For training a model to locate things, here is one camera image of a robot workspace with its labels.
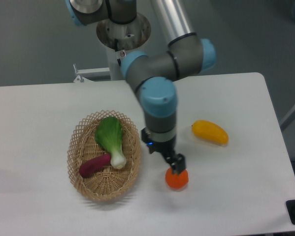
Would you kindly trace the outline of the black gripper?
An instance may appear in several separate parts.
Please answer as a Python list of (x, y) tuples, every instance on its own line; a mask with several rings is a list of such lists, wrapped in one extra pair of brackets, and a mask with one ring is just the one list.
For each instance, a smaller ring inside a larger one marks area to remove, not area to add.
[(165, 162), (171, 164), (173, 174), (180, 175), (186, 169), (185, 156), (180, 153), (175, 153), (176, 136), (164, 142), (158, 142), (151, 138), (153, 133), (145, 127), (141, 130), (141, 139), (149, 149), (149, 153), (160, 153)]

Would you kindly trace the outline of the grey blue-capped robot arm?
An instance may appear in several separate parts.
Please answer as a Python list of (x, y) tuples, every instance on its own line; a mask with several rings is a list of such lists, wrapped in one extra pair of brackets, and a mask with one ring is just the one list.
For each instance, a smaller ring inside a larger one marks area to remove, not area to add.
[(114, 52), (117, 78), (129, 84), (143, 109), (143, 142), (150, 152), (163, 156), (173, 173), (180, 174), (186, 162), (174, 150), (178, 103), (174, 82), (213, 67), (216, 51), (208, 39), (197, 36), (182, 1), (154, 0), (151, 4), (168, 46), (165, 53), (153, 57), (141, 50), (151, 27), (138, 13), (136, 1), (66, 1), (76, 25), (97, 23), (98, 39)]

